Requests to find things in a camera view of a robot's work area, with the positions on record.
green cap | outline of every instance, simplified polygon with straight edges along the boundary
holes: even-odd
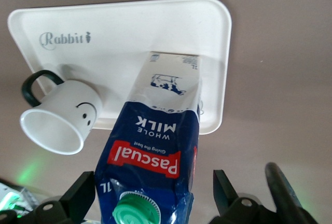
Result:
[[[124,195],[112,213],[117,224],[159,224],[160,215],[152,203],[137,194]]]

mug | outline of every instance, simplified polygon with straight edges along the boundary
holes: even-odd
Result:
[[[41,101],[31,89],[40,76],[49,78],[57,85]],[[25,80],[22,94],[33,108],[21,115],[20,124],[33,142],[62,155],[82,150],[102,110],[102,101],[96,91],[83,82],[63,81],[52,71],[42,70]]]

mug rim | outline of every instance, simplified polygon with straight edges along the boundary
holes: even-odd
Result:
[[[27,127],[26,127],[26,124],[24,123],[24,118],[30,114],[30,113],[44,113],[44,114],[48,114],[48,115],[51,115],[53,117],[56,117],[57,119],[61,120],[62,122],[64,122],[68,127],[71,128],[71,130],[73,130],[75,132],[75,134],[77,135],[78,139],[79,139],[79,147],[78,149],[74,150],[74,151],[59,151],[59,150],[56,150],[56,149],[53,149],[53,148],[50,148],[46,145],[44,145],[43,143],[41,143],[38,139],[36,139],[33,135],[30,135],[30,132],[28,131]],[[29,137],[29,139],[31,139],[35,144],[39,145],[40,147],[48,150],[48,151],[51,151],[53,153],[57,153],[57,154],[60,154],[60,155],[74,155],[74,154],[77,154],[79,153],[82,149],[83,149],[83,146],[84,146],[84,139],[82,137],[82,134],[79,132],[79,130],[72,124],[70,123],[68,120],[66,120],[65,118],[63,118],[62,116],[58,115],[58,114],[55,114],[49,110],[45,110],[45,109],[40,109],[40,108],[31,108],[31,109],[28,109],[26,111],[24,111],[20,117],[20,124],[21,124],[21,128],[23,130],[23,132],[26,134],[26,136]]]

black mug handle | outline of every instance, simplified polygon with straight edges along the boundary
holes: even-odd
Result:
[[[31,87],[35,80],[42,75],[46,76],[57,85],[64,83],[64,81],[58,75],[50,70],[41,70],[29,76],[22,85],[22,94],[25,100],[32,107],[39,106],[41,104],[41,102],[33,95]]]

white tray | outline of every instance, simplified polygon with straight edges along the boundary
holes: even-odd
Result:
[[[94,128],[113,128],[150,51],[199,55],[200,134],[222,122],[231,17],[218,0],[18,9],[8,27],[32,72],[49,69],[97,90],[104,108]],[[54,87],[45,78],[39,84],[45,93]]]

